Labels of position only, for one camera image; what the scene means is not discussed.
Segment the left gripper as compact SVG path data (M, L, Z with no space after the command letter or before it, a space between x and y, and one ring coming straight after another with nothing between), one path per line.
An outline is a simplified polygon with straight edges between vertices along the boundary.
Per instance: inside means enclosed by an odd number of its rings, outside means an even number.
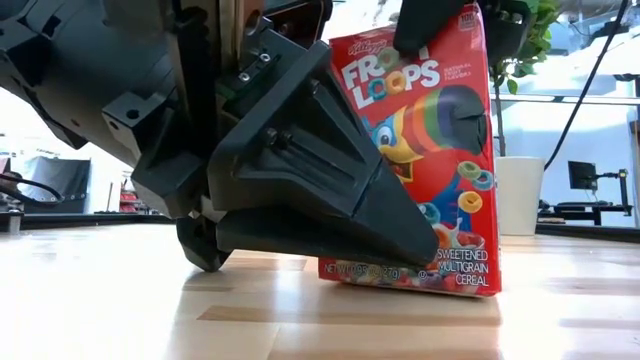
M142 200L197 210L220 138L216 83L237 77L247 38L267 25L302 47L326 1L5 1L1 85L73 148L133 168Z

